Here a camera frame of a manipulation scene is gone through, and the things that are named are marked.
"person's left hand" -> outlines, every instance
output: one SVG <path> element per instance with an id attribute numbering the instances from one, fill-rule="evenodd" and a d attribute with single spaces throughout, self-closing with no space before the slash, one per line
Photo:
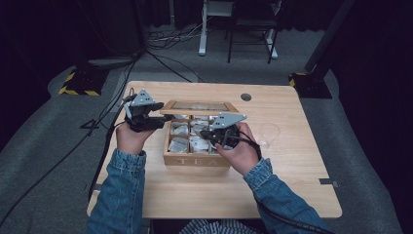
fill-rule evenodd
<path id="1" fill-rule="evenodd" d="M 145 140 L 154 132 L 155 130 L 137 133 L 128 124 L 122 124 L 116 129 L 118 149 L 128 154 L 138 155 L 142 151 Z"/>

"black cable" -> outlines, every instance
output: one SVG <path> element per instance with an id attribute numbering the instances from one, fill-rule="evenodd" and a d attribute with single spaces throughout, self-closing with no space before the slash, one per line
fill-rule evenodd
<path id="1" fill-rule="evenodd" d="M 133 93 L 134 93 L 134 90 L 133 90 L 133 88 L 131 88 L 131 89 L 130 89 L 130 96 L 133 95 Z M 103 122 L 100 122 L 100 125 L 103 126 L 103 128 L 105 128 L 107 131 L 109 131 L 110 128 L 113 127 L 114 123 L 112 123 L 112 124 L 110 125 L 110 127 L 106 127 L 106 126 L 103 124 Z"/>
<path id="2" fill-rule="evenodd" d="M 128 79 L 129 79 L 129 77 L 130 77 L 130 75 L 131 75 L 131 69 L 132 69 L 133 67 L 134 67 L 134 64 L 131 66 L 131 68 L 130 68 L 130 70 L 129 70 L 129 72 L 128 72 L 128 75 L 126 75 L 126 71 L 127 71 L 128 68 L 125 68 L 125 70 L 124 70 L 124 77 L 125 77 L 124 82 L 122 83 L 121 88 L 118 90 L 118 93 L 110 100 L 110 102 L 112 102 L 112 101 L 114 101 L 114 100 L 117 100 L 117 99 L 119 99 L 119 98 L 121 97 L 122 90 L 126 87 L 126 85 L 127 85 L 127 83 L 128 83 Z M 116 101 L 113 102 L 113 104 L 112 104 L 112 106 L 109 108 L 109 110 L 112 109 L 115 104 L 116 104 Z M 96 169 L 96 173 L 94 174 L 94 179 L 92 180 L 92 185 L 91 185 L 91 187 L 89 188 L 89 199 L 91 199 L 92 194 L 93 194 L 93 192 L 94 192 L 94 184 L 95 184 L 96 181 L 97 181 L 97 178 L 98 178 L 98 175 L 99 175 L 99 170 L 101 169 L 101 167 L 102 167 L 102 165 L 103 165 L 103 163 L 104 163 L 104 159 L 105 159 L 104 156 L 107 154 L 107 151 L 109 150 L 109 143 L 110 143 L 110 141 L 111 141 L 113 131 L 115 130 L 115 128 L 116 128 L 117 126 L 119 126 L 119 124 L 115 126 L 115 122 L 116 122 L 116 120 L 117 120 L 117 117 L 118 117 L 119 114 L 121 113 L 122 108 L 123 108 L 123 105 L 121 104 L 121 105 L 119 106 L 119 108 L 118 108 L 118 111 L 116 112 L 115 118 L 112 120 L 112 124 L 110 125 L 109 130 L 108 130 L 107 133 L 106 133 L 106 141 L 105 141 L 105 145 L 104 145 L 102 157 L 100 158 L 99 164 L 98 164 L 97 169 Z"/>
<path id="3" fill-rule="evenodd" d="M 127 72 L 128 68 L 129 68 L 129 65 L 128 65 L 128 66 L 125 68 L 125 70 L 124 70 L 124 83 L 122 84 L 121 88 L 118 90 L 118 92 L 116 93 L 116 95 L 115 95 L 113 98 L 111 98 L 110 101 L 108 102 L 108 104 L 102 109 L 102 111 L 101 111 L 100 114 L 99 114 L 99 118 L 101 118 L 101 116 L 102 116 L 105 108 L 107 108 L 107 107 L 109 106 L 109 104 L 112 103 L 112 101 L 115 101 L 115 100 L 119 99 L 119 97 L 120 97 L 120 92 L 125 88 L 126 83 L 128 82 L 128 79 L 129 79 L 129 76 L 130 76 L 129 74 L 128 74 L 128 76 L 126 75 L 126 72 Z M 110 128 L 111 128 L 111 126 L 110 126 L 110 127 L 106 127 L 106 126 L 103 124 L 103 122 L 100 122 L 100 125 L 103 126 L 103 128 L 105 128 L 105 129 L 108 130 L 108 131 L 109 131 Z"/>
<path id="4" fill-rule="evenodd" d="M 333 232 L 322 229 L 320 227 L 316 227 L 314 225 L 310 225 L 310 224 L 306 224 L 306 223 L 297 222 L 297 221 L 291 220 L 289 218 L 283 217 L 279 214 L 276 214 L 276 213 L 272 212 L 270 209 L 265 207 L 264 204 L 258 202 L 256 199 L 255 199 L 255 201 L 258 204 L 258 207 L 263 209 L 268 215 L 270 215 L 270 216 L 272 216 L 272 217 L 274 217 L 274 218 L 276 218 L 276 219 L 278 219 L 278 220 L 280 220 L 280 221 L 282 221 L 282 222 L 284 222 L 288 225 L 295 226 L 295 227 L 305 229 L 305 230 L 308 230 L 308 231 L 312 231 L 312 232 L 315 232 L 315 233 L 334 234 Z"/>
<path id="5" fill-rule="evenodd" d="M 158 62 L 160 62 L 164 67 L 166 67 L 168 70 L 170 70 L 171 72 L 175 73 L 177 76 L 181 77 L 182 79 L 188 81 L 189 83 L 193 83 L 191 80 L 189 80 L 188 78 L 186 78 L 185 76 L 177 73 L 176 71 L 174 71 L 172 68 L 170 68 L 168 65 L 166 65 L 163 61 L 161 61 L 160 59 L 158 59 L 154 54 L 150 53 L 149 51 L 146 51 L 149 55 L 151 55 L 154 59 L 156 59 Z"/>
<path id="6" fill-rule="evenodd" d="M 133 66 L 136 64 L 136 60 L 134 61 L 133 65 L 130 68 L 130 71 L 128 73 L 128 76 L 126 76 L 125 81 L 121 87 L 120 90 L 123 90 L 126 87 L 128 78 L 131 74 L 131 69 L 133 68 Z M 103 108 L 106 109 L 109 106 L 110 102 Z M 79 142 L 72 148 L 69 150 L 68 153 L 66 153 L 57 163 L 55 163 L 48 171 L 46 171 L 39 179 L 36 180 L 36 182 L 34 182 L 14 203 L 13 205 L 9 208 L 9 210 L 6 212 L 6 214 L 4 215 L 4 217 L 2 218 L 1 222 L 0 222 L 0 228 L 3 226 L 4 222 L 6 221 L 6 219 L 9 217 L 9 215 L 12 213 L 12 211 L 15 209 L 15 207 L 21 202 L 21 200 L 24 199 L 24 197 L 31 191 L 33 190 L 33 188 L 35 188 L 46 176 L 48 176 L 52 171 L 55 170 L 55 168 L 57 168 L 67 157 L 69 157 L 73 151 L 75 151 L 77 149 L 77 147 L 79 147 L 79 145 L 88 137 L 89 134 L 92 133 L 92 131 L 96 128 L 96 126 L 106 117 L 106 115 L 110 112 L 110 109 L 113 108 L 113 106 L 116 104 L 116 102 L 113 102 L 112 106 L 106 110 L 106 112 L 104 114 L 103 111 L 100 112 L 99 114 L 99 119 L 94 123 L 94 125 L 88 130 L 88 132 L 79 140 Z"/>
<path id="7" fill-rule="evenodd" d="M 159 55 L 150 54 L 149 52 L 148 52 L 148 54 L 151 55 L 151 56 L 157 57 L 157 58 L 169 59 L 169 60 L 171 60 L 171 61 L 174 61 L 174 62 L 177 62 L 177 63 L 181 64 L 183 67 L 185 67 L 185 68 L 187 68 L 188 70 L 190 70 L 202 83 L 205 83 L 205 81 L 204 81 L 197 73 L 195 73 L 195 71 L 194 71 L 193 69 L 191 69 L 191 67 L 183 64 L 182 62 L 180 62 L 180 61 L 178 61 L 178 60 L 175 60 L 175 59 L 173 59 L 173 58 L 168 58 L 168 57 L 163 57 L 163 56 L 159 56 Z"/>
<path id="8" fill-rule="evenodd" d="M 153 50 L 169 49 L 169 48 L 172 48 L 173 46 L 175 46 L 179 42 L 186 42 L 186 41 L 192 40 L 194 37 L 197 37 L 197 36 L 200 36 L 200 35 L 194 35 L 194 36 L 189 36 L 189 35 L 193 32 L 197 32 L 197 31 L 201 30 L 201 26 L 202 25 L 199 24 L 198 26 L 196 26 L 193 29 L 188 29 L 187 30 L 188 33 L 183 32 L 183 29 L 181 29 L 180 32 L 177 35 L 173 35 L 173 33 L 176 31 L 175 30 L 173 33 L 171 33 L 167 37 L 155 38 L 155 39 L 153 39 L 153 41 L 155 41 L 155 40 L 162 41 L 163 39 L 166 39 L 164 45 L 163 46 L 155 46 L 155 45 L 149 44 L 148 48 L 153 49 Z"/>
<path id="9" fill-rule="evenodd" d="M 116 129 L 118 126 L 120 126 L 121 124 L 125 124 L 125 121 L 122 121 L 121 123 L 117 124 L 114 126 L 114 128 Z"/>
<path id="10" fill-rule="evenodd" d="M 112 49 L 109 45 L 107 45 L 107 43 L 102 39 L 102 37 L 100 36 L 100 34 L 97 32 L 96 27 L 94 26 L 91 18 L 88 16 L 88 13 L 86 12 L 85 8 L 83 7 L 83 5 L 79 2 L 79 0 L 76 0 L 76 3 L 78 4 L 78 6 L 80 7 L 80 9 L 82 10 L 82 13 L 84 14 L 85 18 L 87 19 L 89 25 L 92 27 L 92 29 L 94 30 L 94 34 L 97 36 L 97 38 L 99 39 L 100 43 L 106 47 L 106 49 L 109 52 L 112 52 L 115 55 L 118 56 L 122 56 L 122 57 L 129 57 L 130 59 L 126 60 L 126 61 L 120 61 L 120 62 L 113 62 L 113 63 L 109 63 L 109 64 L 103 64 L 103 65 L 97 65 L 97 64 L 92 64 L 91 66 L 96 68 L 96 69 L 115 69 L 115 68 L 119 68 L 119 67 L 123 67 L 126 65 L 130 65 L 134 62 L 135 59 L 139 59 L 139 57 L 141 56 L 142 52 L 144 52 L 144 50 L 138 50 L 133 54 L 123 54 L 123 53 L 119 53 L 116 50 Z"/>
<path id="11" fill-rule="evenodd" d="M 261 156 L 260 145 L 259 145 L 258 143 L 256 143 L 255 141 L 253 141 L 253 140 L 251 139 L 251 137 L 249 137 L 247 134 L 245 134 L 245 133 L 243 133 L 243 132 L 240 132 L 240 134 L 243 134 L 244 136 L 246 136 L 247 139 L 246 139 L 246 138 L 243 138 L 243 137 L 238 137 L 238 136 L 225 136 L 225 137 L 226 137 L 226 138 L 234 138 L 234 139 L 237 139 L 237 140 L 241 140 L 241 141 L 247 142 L 249 145 L 251 145 L 251 146 L 257 151 L 258 160 L 261 160 L 262 156 Z M 267 214 L 269 214 L 270 216 L 272 216 L 272 217 L 274 217 L 274 218 L 276 218 L 276 219 L 278 219 L 278 220 L 280 220 L 280 221 L 282 221 L 282 222 L 284 222 L 284 223 L 286 223 L 286 224 L 289 224 L 289 225 L 292 225 L 292 226 L 295 226 L 295 227 L 298 227 L 298 228 L 301 228 L 301 229 L 313 231 L 313 232 L 315 232 L 315 233 L 333 234 L 332 232 L 330 232 L 330 231 L 328 231 L 328 230 L 325 230 L 325 229 L 316 227 L 316 226 L 314 226 L 314 225 L 297 222 L 297 221 L 294 221 L 294 220 L 292 220 L 292 219 L 283 217 L 283 216 L 281 216 L 281 215 L 279 215 L 279 214 L 276 214 L 276 213 L 272 212 L 270 209 L 268 209 L 267 207 L 265 207 L 264 204 L 258 202 L 256 199 L 255 199 L 255 202 L 257 203 L 258 207 L 260 207 L 262 210 L 264 210 Z"/>
<path id="12" fill-rule="evenodd" d="M 100 36 L 100 34 L 97 32 L 96 27 L 94 26 L 91 18 L 89 17 L 88 13 L 86 12 L 85 8 L 83 7 L 83 5 L 79 2 L 79 0 L 76 0 L 76 3 L 78 4 L 78 6 L 80 7 L 80 9 L 82 10 L 83 15 L 85 16 L 86 20 L 88 21 L 88 23 L 91 25 L 92 29 L 94 30 L 94 33 L 96 34 L 97 38 L 99 39 L 99 41 L 102 43 L 103 46 L 106 47 L 107 50 L 109 50 L 110 52 L 114 53 L 115 55 L 118 56 L 127 56 L 127 57 L 133 57 L 135 56 L 135 54 L 123 54 L 123 53 L 119 53 L 116 50 L 112 49 L 109 45 L 107 45 L 106 42 L 103 41 L 102 37 Z"/>

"round hole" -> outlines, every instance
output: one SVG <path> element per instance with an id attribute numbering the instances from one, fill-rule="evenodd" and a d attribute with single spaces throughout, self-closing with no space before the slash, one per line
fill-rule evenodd
<path id="1" fill-rule="evenodd" d="M 249 94 L 241 94 L 241 99 L 244 101 L 250 101 L 252 99 L 252 96 Z"/>

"jacket sleeve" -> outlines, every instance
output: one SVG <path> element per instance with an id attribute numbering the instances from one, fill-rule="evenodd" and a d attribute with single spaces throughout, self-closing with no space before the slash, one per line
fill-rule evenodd
<path id="1" fill-rule="evenodd" d="M 130 155 L 115 149 L 87 233 L 140 233 L 146 153 Z"/>
<path id="2" fill-rule="evenodd" d="M 273 175 L 269 159 L 261 159 L 249 173 L 244 175 L 244 180 L 251 188 L 256 201 L 273 213 L 296 222 L 327 229 L 316 210 Z M 271 216 L 260 206 L 258 212 L 270 233 L 314 233 L 286 224 Z"/>

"desk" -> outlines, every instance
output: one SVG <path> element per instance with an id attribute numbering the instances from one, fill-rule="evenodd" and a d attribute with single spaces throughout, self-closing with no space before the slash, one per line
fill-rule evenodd
<path id="1" fill-rule="evenodd" d="M 295 90 L 286 86 L 230 85 L 206 83 L 129 82 L 129 89 L 145 89 L 156 101 L 170 99 L 229 101 L 247 115 L 254 136 L 264 123 L 274 123 L 280 136 L 268 148 L 274 173 L 313 206 L 321 217 L 339 217 L 342 213 L 331 184 L 320 184 L 328 173 L 319 154 Z M 241 94 L 250 94 L 244 101 Z M 123 121 L 121 112 L 118 122 Z M 146 218 L 258 218 L 252 193 L 242 176 L 233 168 L 165 166 L 163 149 L 166 128 L 157 130 L 144 146 L 147 152 L 143 217 Z M 107 177 L 106 166 L 116 146 L 115 135 L 99 173 L 97 184 Z M 98 191 L 88 207 L 92 210 Z"/>
<path id="2" fill-rule="evenodd" d="M 277 4 L 273 5 L 274 14 L 278 12 L 278 9 L 281 6 L 281 0 L 277 1 Z M 230 17 L 232 12 L 232 2 L 218 2 L 218 1 L 209 1 L 204 0 L 203 6 L 203 29 L 201 31 L 200 39 L 200 49 L 198 54 L 200 56 L 205 56 L 207 53 L 207 16 L 212 17 Z M 268 50 L 271 51 L 271 44 L 273 43 L 273 30 L 271 30 L 265 41 L 267 43 Z M 279 55 L 277 54 L 276 49 L 273 50 L 272 59 L 277 59 Z"/>

